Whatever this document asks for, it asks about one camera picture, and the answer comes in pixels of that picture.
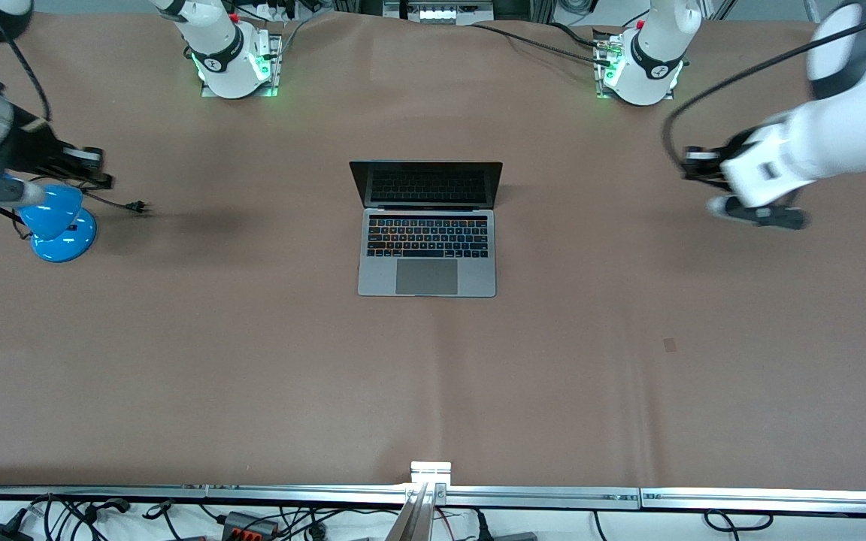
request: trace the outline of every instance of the blue object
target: blue object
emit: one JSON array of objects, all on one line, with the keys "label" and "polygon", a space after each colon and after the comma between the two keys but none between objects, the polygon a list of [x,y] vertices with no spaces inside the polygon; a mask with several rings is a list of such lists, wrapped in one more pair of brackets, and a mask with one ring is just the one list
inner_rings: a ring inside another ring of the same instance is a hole
[{"label": "blue object", "polygon": [[65,263],[86,253],[95,240],[96,223],[82,208],[82,192],[62,184],[42,186],[45,200],[18,213],[32,233],[29,243],[39,258]]}]

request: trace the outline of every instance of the spacebar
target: spacebar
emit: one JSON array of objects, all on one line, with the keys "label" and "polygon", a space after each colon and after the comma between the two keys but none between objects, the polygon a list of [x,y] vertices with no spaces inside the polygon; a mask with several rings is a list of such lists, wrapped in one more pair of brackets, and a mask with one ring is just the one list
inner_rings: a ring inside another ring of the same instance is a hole
[{"label": "spacebar", "polygon": [[403,257],[443,257],[443,250],[403,250]]}]

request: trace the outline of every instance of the laptop screen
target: laptop screen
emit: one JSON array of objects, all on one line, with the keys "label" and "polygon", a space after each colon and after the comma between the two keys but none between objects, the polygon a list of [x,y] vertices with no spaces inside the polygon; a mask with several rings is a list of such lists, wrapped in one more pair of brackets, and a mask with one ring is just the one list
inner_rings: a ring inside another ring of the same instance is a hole
[{"label": "laptop screen", "polygon": [[499,162],[350,162],[364,207],[492,209]]}]

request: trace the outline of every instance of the brown tabletop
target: brown tabletop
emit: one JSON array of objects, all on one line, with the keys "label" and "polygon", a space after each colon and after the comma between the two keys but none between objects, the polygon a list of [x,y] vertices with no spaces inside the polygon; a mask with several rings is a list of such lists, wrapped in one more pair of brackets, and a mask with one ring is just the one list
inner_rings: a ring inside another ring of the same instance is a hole
[{"label": "brown tabletop", "polygon": [[[223,101],[168,21],[35,15],[57,133],[156,212],[87,201],[98,239],[59,266],[0,217],[0,483],[387,483],[426,459],[467,485],[866,489],[866,174],[809,187],[809,229],[758,230],[708,216],[659,143],[683,96],[810,31],[705,23],[678,99],[630,107],[500,35],[330,14],[279,96]],[[39,111],[4,46],[0,80]],[[805,97],[787,62],[677,144]],[[351,159],[502,161],[498,297],[358,297]]]}]

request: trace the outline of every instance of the open laptop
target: open laptop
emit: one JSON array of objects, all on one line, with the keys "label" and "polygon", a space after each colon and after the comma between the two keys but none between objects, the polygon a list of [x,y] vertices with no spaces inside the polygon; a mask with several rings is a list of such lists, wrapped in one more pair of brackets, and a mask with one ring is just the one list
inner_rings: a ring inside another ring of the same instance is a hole
[{"label": "open laptop", "polygon": [[360,295],[494,297],[499,162],[350,162]]}]

